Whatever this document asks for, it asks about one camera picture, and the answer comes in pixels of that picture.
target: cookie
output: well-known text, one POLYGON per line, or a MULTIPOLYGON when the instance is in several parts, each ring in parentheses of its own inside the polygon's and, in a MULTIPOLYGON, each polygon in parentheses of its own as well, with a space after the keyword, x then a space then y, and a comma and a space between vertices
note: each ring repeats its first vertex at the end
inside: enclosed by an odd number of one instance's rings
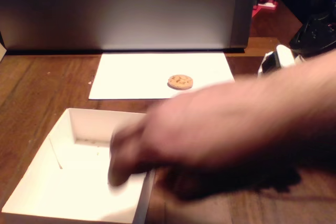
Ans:
POLYGON ((194 84, 193 79, 183 74, 177 74, 175 76, 171 76, 168 80, 169 87, 179 90, 190 89, 193 86, 193 84, 194 84))

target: white box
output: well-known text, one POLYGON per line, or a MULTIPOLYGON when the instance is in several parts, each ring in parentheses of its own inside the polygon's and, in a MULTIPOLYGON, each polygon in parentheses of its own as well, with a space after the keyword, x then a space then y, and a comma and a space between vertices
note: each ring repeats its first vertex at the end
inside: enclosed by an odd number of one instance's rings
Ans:
POLYGON ((154 173, 108 185, 115 127, 143 114, 67 109, 2 209, 8 224, 143 223, 154 173))

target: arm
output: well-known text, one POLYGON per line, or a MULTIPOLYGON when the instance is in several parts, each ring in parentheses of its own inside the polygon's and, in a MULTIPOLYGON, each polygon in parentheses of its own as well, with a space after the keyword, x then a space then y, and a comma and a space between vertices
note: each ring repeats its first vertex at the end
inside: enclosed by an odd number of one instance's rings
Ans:
POLYGON ((334 134, 334 66, 336 52, 164 101, 114 136, 110 183, 166 165, 216 171, 296 157, 334 134))

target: wooden table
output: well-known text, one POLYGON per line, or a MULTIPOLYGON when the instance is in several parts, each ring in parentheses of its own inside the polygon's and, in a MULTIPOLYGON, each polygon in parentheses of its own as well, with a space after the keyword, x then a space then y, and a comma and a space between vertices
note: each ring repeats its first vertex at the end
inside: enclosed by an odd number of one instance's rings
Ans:
MULTIPOLYGON (((233 74, 256 73, 264 54, 279 41, 286 45, 300 26, 283 3, 274 13, 258 13, 246 53, 228 54, 233 74)), ((155 103, 89 101, 89 82, 99 60, 97 55, 4 57, 0 64, 0 208, 66 108, 145 112, 155 103)), ((189 203, 164 199, 154 189, 147 223, 332 223, 336 179, 312 170, 301 170, 300 175, 302 182, 290 187, 289 193, 241 190, 189 203)))

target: white sheet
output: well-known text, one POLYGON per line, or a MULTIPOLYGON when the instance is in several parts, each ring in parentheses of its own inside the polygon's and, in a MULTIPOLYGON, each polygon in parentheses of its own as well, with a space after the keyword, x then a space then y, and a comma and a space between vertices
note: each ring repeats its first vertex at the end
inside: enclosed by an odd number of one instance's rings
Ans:
POLYGON ((222 52, 103 54, 89 99, 165 99, 213 84, 234 81, 222 52), (170 76, 194 80, 188 91, 167 85, 170 76))

